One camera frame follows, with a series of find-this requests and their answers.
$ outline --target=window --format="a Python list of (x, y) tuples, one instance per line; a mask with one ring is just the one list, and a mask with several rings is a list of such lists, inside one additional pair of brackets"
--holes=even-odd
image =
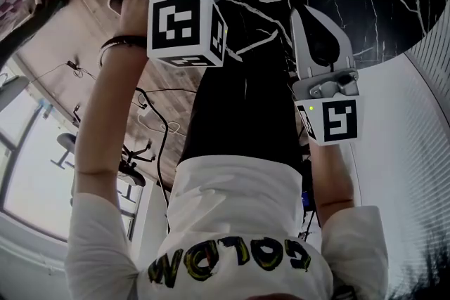
[[(0, 112), (0, 210), (66, 241), (75, 157), (65, 154), (57, 141), (60, 134), (70, 133), (58, 119), (60, 114), (45, 99), (38, 101), (27, 90)], [(141, 188), (118, 179), (117, 191), (124, 227), (131, 237)]]

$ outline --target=white t-shirt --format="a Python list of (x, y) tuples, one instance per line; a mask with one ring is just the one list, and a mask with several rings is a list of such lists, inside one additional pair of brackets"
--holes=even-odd
[(378, 208), (334, 214), (323, 227), (320, 255), (296, 237), (301, 183), (294, 169), (262, 159), (182, 162), (167, 213), (171, 233), (141, 271), (129, 258), (117, 208), (95, 195), (75, 195), (66, 260), (72, 298), (384, 299), (387, 251)]

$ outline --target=hand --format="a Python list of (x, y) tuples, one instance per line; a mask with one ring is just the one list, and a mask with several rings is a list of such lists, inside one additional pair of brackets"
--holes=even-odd
[(148, 0), (124, 0), (117, 35), (147, 36)]

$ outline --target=black bracelet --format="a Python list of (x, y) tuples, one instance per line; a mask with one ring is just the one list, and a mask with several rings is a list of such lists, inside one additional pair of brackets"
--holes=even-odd
[(112, 48), (116, 45), (127, 45), (127, 46), (138, 46), (139, 48), (143, 48), (147, 50), (147, 38), (140, 37), (137, 35), (120, 35), (118, 37), (113, 37), (109, 39), (102, 47), (100, 48), (100, 54), (98, 55), (98, 66), (102, 67), (103, 63), (101, 61), (103, 54), (109, 48)]

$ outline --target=black pants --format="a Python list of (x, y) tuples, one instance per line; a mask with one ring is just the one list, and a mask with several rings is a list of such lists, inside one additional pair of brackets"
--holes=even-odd
[(299, 170), (302, 161), (288, 74), (262, 63), (227, 59), (208, 68), (195, 97), (180, 162), (241, 155)]

